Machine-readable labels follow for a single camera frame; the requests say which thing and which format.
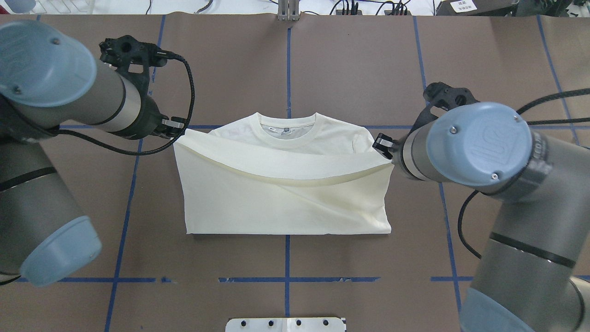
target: white plastic plate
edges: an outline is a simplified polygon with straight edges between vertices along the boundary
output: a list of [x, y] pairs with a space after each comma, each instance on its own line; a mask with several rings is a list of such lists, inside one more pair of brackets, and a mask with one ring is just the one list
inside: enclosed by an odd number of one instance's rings
[[234, 318], [225, 332], [346, 332], [346, 319], [313, 318]]

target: blue tape grid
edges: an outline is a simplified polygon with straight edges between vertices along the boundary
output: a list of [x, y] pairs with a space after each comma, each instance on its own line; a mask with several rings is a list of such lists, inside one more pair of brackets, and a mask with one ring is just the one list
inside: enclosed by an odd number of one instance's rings
[[[287, 119], [291, 119], [291, 28], [287, 29]], [[203, 126], [189, 126], [199, 129]], [[370, 126], [374, 128], [383, 128], [385, 126]], [[393, 126], [396, 129], [407, 129], [411, 126]], [[285, 235], [285, 277], [238, 277], [238, 278], [219, 278], [219, 282], [231, 284], [235, 282], [283, 282], [285, 284], [285, 317], [291, 316], [290, 307], [290, 286], [292, 282], [375, 282], [378, 276], [328, 276], [328, 277], [292, 277], [291, 276], [291, 236]]]
[[[555, 68], [553, 66], [553, 61], [551, 59], [551, 55], [549, 53], [549, 47], [547, 46], [545, 32], [543, 30], [543, 24], [542, 24], [542, 20], [541, 20], [540, 15], [537, 15], [537, 23], [539, 26], [539, 33], [540, 33], [540, 37], [541, 37], [541, 40], [543, 43], [543, 48], [545, 49], [545, 54], [547, 56], [548, 65], [549, 65], [549, 68], [551, 69], [551, 73], [553, 75], [555, 85], [557, 87], [558, 92], [563, 92], [562, 88], [561, 88], [561, 84], [559, 83], [559, 79], [557, 77], [557, 73], [555, 72]], [[416, 45], [417, 45], [417, 49], [418, 49], [418, 60], [420, 62], [420, 71], [422, 74], [422, 83], [423, 83], [424, 87], [426, 88], [426, 80], [425, 80], [426, 76], [424, 74], [424, 65], [422, 62], [422, 51], [421, 51], [421, 47], [420, 47], [418, 22], [417, 22], [416, 17], [414, 17], [414, 31], [415, 31], [415, 35], [416, 35]], [[565, 102], [565, 99], [562, 99], [561, 101], [562, 101], [563, 109], [565, 111], [567, 118], [572, 119], [571, 114], [569, 112], [568, 105]], [[537, 130], [538, 129], [541, 129], [541, 130], [543, 130], [543, 129], [544, 130], [556, 130], [556, 129], [557, 130], [560, 130], [560, 129], [571, 130], [572, 135], [575, 139], [575, 142], [578, 145], [580, 145], [580, 143], [579, 143], [578, 135], [576, 133], [576, 129], [587, 130], [590, 128], [590, 126], [575, 126], [574, 124], [569, 124], [569, 125], [565, 125], [565, 126], [532, 126], [532, 127]], [[446, 203], [445, 193], [444, 193], [444, 186], [442, 184], [439, 184], [439, 189], [440, 189], [440, 196], [441, 196], [441, 200], [442, 200], [442, 206], [444, 209], [445, 226], [447, 228], [447, 245], [448, 245], [448, 252], [449, 252], [449, 258], [450, 258], [450, 263], [451, 263], [452, 276], [433, 276], [430, 278], [430, 281], [431, 282], [452, 282], [453, 283], [454, 289], [455, 289], [456, 302], [457, 302], [457, 311], [460, 312], [461, 311], [461, 293], [460, 293], [460, 289], [458, 287], [458, 283], [459, 282], [471, 282], [473, 280], [473, 276], [458, 276], [457, 275], [457, 268], [456, 268], [456, 264], [455, 264], [454, 249], [453, 249], [453, 240], [451, 238], [451, 233], [450, 233], [449, 218], [448, 218], [447, 203]], [[580, 279], [590, 281], [590, 275], [578, 275], [577, 277]]]
[[[422, 80], [422, 87], [426, 88], [426, 75], [424, 70], [424, 61], [422, 59], [422, 49], [420, 44], [419, 38], [419, 29], [418, 29], [418, 21], [416, 17], [412, 17], [414, 20], [414, 33], [416, 39], [416, 47], [418, 53], [418, 61], [420, 66], [420, 73], [421, 73], [421, 80]], [[37, 15], [37, 21], [41, 19], [41, 15]], [[158, 36], [158, 46], [161, 45], [162, 42], [162, 34], [165, 26], [166, 15], [162, 16], [162, 20], [160, 23], [160, 31]], [[551, 73], [553, 79], [555, 81], [555, 85], [559, 92], [562, 92], [561, 84], [559, 83], [559, 79], [555, 72], [555, 68], [553, 66], [553, 61], [551, 59], [549, 48], [547, 46], [545, 32], [543, 30], [542, 20], [540, 16], [537, 16], [537, 23], [539, 26], [540, 37], [543, 43], [543, 47], [545, 49], [545, 54], [547, 56], [548, 64], [551, 69]], [[156, 69], [153, 69], [151, 81], [154, 82], [156, 77]], [[565, 110], [566, 116], [568, 119], [571, 119], [571, 114], [569, 112], [569, 108], [567, 103], [564, 99], [562, 99], [563, 108]], [[291, 28], [287, 30], [287, 118], [291, 118]], [[219, 128], [221, 125], [190, 125], [189, 128], [191, 129], [215, 129]], [[365, 125], [367, 129], [411, 129], [411, 125]], [[62, 125], [61, 128], [67, 129], [90, 129], [91, 126], [87, 125]], [[579, 145], [579, 139], [576, 134], [576, 129], [578, 130], [590, 130], [590, 126], [581, 126], [581, 125], [555, 125], [555, 126], [533, 126], [535, 129], [540, 130], [571, 130], [572, 135], [575, 138], [576, 143]], [[137, 146], [137, 151], [141, 151], [143, 141], [140, 140]], [[129, 225], [129, 217], [130, 217], [130, 207], [133, 200], [133, 194], [135, 191], [135, 183], [137, 179], [137, 168], [139, 165], [139, 156], [135, 159], [135, 166], [133, 169], [132, 175], [132, 182], [131, 187], [129, 190], [129, 197], [127, 200], [127, 209], [125, 214], [125, 219], [123, 222], [123, 230], [121, 235], [121, 241], [119, 245], [119, 253], [117, 256], [117, 264], [114, 272], [114, 277], [112, 278], [64, 278], [59, 282], [66, 282], [66, 283], [76, 283], [76, 282], [95, 282], [95, 283], [112, 283], [112, 291], [111, 291], [111, 298], [109, 301], [109, 309], [107, 312], [107, 319], [105, 322], [104, 330], [108, 332], [110, 329], [110, 322], [112, 319], [112, 314], [114, 310], [114, 301], [116, 297], [117, 291], [117, 284], [118, 283], [133, 283], [133, 282], [140, 282], [140, 283], [155, 283], [158, 280], [156, 278], [121, 278], [119, 277], [122, 257], [123, 257], [123, 250], [125, 239], [127, 236], [127, 227]], [[450, 231], [450, 223], [448, 218], [448, 211], [447, 211], [447, 204], [445, 199], [445, 192], [444, 186], [442, 184], [439, 185], [440, 197], [442, 202], [442, 207], [444, 211], [445, 217], [445, 227], [447, 231], [447, 245], [448, 245], [448, 253], [449, 259], [451, 264], [451, 274], [452, 276], [433, 276], [431, 277], [431, 282], [452, 282], [454, 285], [455, 290], [455, 299], [457, 302], [457, 310], [461, 311], [461, 297], [460, 297], [460, 290], [458, 287], [459, 282], [470, 282], [473, 280], [472, 276], [458, 276], [457, 275], [457, 268], [455, 264], [455, 257], [454, 257], [454, 248], [453, 248], [453, 241], [451, 237]], [[290, 276], [290, 235], [285, 236], [285, 276], [284, 277], [238, 277], [238, 278], [218, 278], [220, 283], [242, 283], [242, 282], [283, 282], [285, 284], [285, 316], [290, 316], [290, 283], [292, 282], [375, 282], [380, 277], [291, 277]], [[578, 278], [586, 279], [590, 281], [590, 275], [579, 275]], [[17, 282], [28, 282], [25, 278], [20, 278]], [[162, 283], [172, 282], [170, 279], [165, 277], [160, 279]]]

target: white t-shirt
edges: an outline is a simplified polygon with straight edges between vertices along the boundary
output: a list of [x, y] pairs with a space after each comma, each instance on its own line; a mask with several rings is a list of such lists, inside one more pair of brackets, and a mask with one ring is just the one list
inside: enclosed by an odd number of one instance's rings
[[255, 113], [214, 129], [210, 134], [305, 154], [336, 155], [373, 151], [373, 138], [367, 129], [319, 113], [298, 119], [276, 119]]
[[393, 166], [363, 127], [258, 113], [174, 144], [187, 233], [390, 233]]

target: black cable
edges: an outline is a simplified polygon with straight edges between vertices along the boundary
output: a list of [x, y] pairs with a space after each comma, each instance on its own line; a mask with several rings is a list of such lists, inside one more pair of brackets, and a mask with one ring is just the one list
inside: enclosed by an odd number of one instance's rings
[[135, 151], [127, 151], [127, 150], [123, 150], [123, 149], [119, 149], [119, 148], [113, 147], [112, 145], [109, 145], [109, 144], [106, 144], [106, 143], [102, 143], [102, 142], [98, 141], [97, 139], [94, 139], [94, 138], [92, 138], [90, 136], [87, 136], [87, 135], [82, 134], [82, 133], [77, 132], [77, 131], [71, 131], [71, 130], [67, 130], [67, 129], [58, 129], [58, 130], [54, 131], [54, 133], [57, 134], [57, 135], [63, 134], [63, 135], [75, 136], [75, 137], [81, 138], [83, 140], [89, 141], [90, 143], [96, 144], [96, 145], [98, 145], [100, 147], [103, 147], [105, 149], [109, 149], [111, 151], [118, 152], [120, 154], [125, 154], [125, 155], [151, 155], [151, 154], [155, 154], [155, 153], [164, 151], [165, 149], [169, 148], [182, 135], [184, 135], [186, 129], [188, 128], [188, 124], [191, 121], [192, 110], [193, 110], [193, 108], [195, 106], [195, 83], [193, 81], [191, 68], [190, 68], [188, 62], [182, 56], [179, 56], [178, 54], [174, 54], [173, 57], [172, 57], [172, 59], [178, 60], [178, 61], [182, 62], [185, 65], [186, 73], [188, 75], [188, 82], [189, 82], [189, 85], [191, 86], [191, 103], [190, 103], [190, 106], [189, 106], [189, 109], [188, 109], [188, 113], [186, 115], [186, 122], [185, 122], [184, 126], [182, 127], [182, 130], [180, 131], [180, 133], [178, 133], [178, 136], [176, 136], [173, 139], [171, 139], [168, 143], [162, 145], [161, 147], [159, 147], [157, 149], [153, 149], [153, 150], [149, 150], [149, 151], [143, 151], [143, 152], [135, 152]]
[[461, 206], [461, 211], [459, 211], [459, 218], [457, 219], [457, 233], [459, 233], [459, 239], [461, 240], [461, 243], [463, 243], [465, 248], [467, 248], [467, 250], [469, 250], [469, 252], [471, 252], [475, 257], [481, 259], [481, 254], [478, 253], [477, 250], [473, 249], [473, 247], [470, 246], [469, 243], [467, 243], [467, 241], [465, 240], [465, 236], [463, 236], [463, 216], [465, 215], [465, 209], [467, 208], [469, 202], [471, 202], [473, 197], [475, 197], [477, 194], [479, 194], [479, 191], [477, 190], [472, 192], [463, 203], [463, 206]]
[[590, 122], [590, 118], [527, 121], [527, 124], [529, 126], [535, 126], [535, 125], [558, 125], [558, 124], [564, 124], [564, 123], [582, 123], [582, 122]]
[[200, 14], [201, 12], [206, 11], [211, 6], [212, 3], [213, 3], [213, 0], [209, 0], [209, 2], [207, 2], [207, 4], [203, 6], [203, 8], [197, 10], [196, 13]]
[[383, 8], [383, 6], [385, 6], [385, 4], [391, 4], [391, 11], [394, 10], [395, 3], [393, 1], [381, 2], [381, 6], [379, 6], [379, 9], [377, 9], [377, 12], [375, 13], [375, 16], [379, 15], [379, 11], [381, 11], [381, 8]]
[[532, 102], [519, 108], [516, 111], [516, 113], [518, 113], [518, 114], [525, 113], [529, 109], [531, 109], [537, 105], [540, 105], [542, 103], [549, 102], [551, 100], [568, 98], [568, 97], [583, 96], [583, 95], [590, 95], [590, 89], [578, 89], [578, 90], [570, 90], [570, 91], [554, 93], [552, 95], [548, 95], [548, 96], [533, 100]]
[[16, 276], [15, 278], [12, 278], [12, 279], [9, 279], [9, 280], [6, 280], [6, 281], [2, 281], [2, 282], [0, 282], [0, 286], [8, 285], [8, 284], [10, 284], [13, 281], [17, 281], [18, 278], [20, 278], [20, 277], [21, 276]]
[[146, 10], [146, 15], [148, 14], [150, 9], [152, 9], [152, 0], [149, 0], [149, 7]]
[[[527, 110], [529, 110], [537, 105], [540, 105], [542, 103], [549, 102], [551, 100], [567, 98], [567, 97], [575, 97], [575, 96], [584, 96], [584, 95], [590, 95], [590, 89], [578, 89], [578, 90], [570, 90], [570, 91], [554, 93], [552, 95], [547, 95], [545, 97], [541, 97], [541, 98], [533, 100], [532, 102], [522, 106], [519, 110], [516, 111], [516, 113], [523, 114]], [[527, 124], [528, 125], [548, 125], [548, 124], [554, 124], [554, 123], [579, 123], [579, 122], [590, 122], [590, 118], [529, 121], [529, 122], [527, 122]], [[465, 246], [465, 248], [467, 248], [467, 250], [469, 250], [475, 257], [481, 259], [480, 253], [478, 253], [477, 250], [473, 249], [473, 247], [470, 246], [469, 243], [467, 243], [467, 241], [465, 240], [465, 237], [463, 236], [463, 216], [465, 215], [465, 209], [467, 208], [467, 205], [473, 199], [473, 197], [475, 197], [478, 193], [479, 193], [479, 191], [477, 191], [477, 190], [472, 192], [469, 195], [469, 197], [467, 197], [465, 202], [463, 203], [463, 206], [461, 206], [461, 211], [459, 211], [459, 217], [457, 218], [457, 232], [459, 233], [459, 239], [461, 240], [461, 243]]]
[[338, 6], [339, 3], [341, 3], [343, 0], [338, 0], [336, 1], [336, 3], [334, 4], [334, 6], [332, 7], [332, 10], [330, 11], [330, 13], [328, 15], [331, 15], [334, 12], [334, 9], [336, 9], [336, 6]]

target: logo on robot joint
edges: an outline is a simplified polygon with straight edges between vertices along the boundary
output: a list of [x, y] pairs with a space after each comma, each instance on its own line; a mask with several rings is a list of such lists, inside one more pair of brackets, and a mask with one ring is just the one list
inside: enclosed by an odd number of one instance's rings
[[517, 133], [502, 128], [502, 124], [490, 124], [481, 131], [471, 153], [485, 160], [506, 165], [512, 156]]
[[13, 80], [22, 72], [32, 69], [32, 57], [22, 46], [26, 42], [24, 37], [10, 38], [6, 44], [3, 40], [4, 45], [0, 48], [0, 79]]

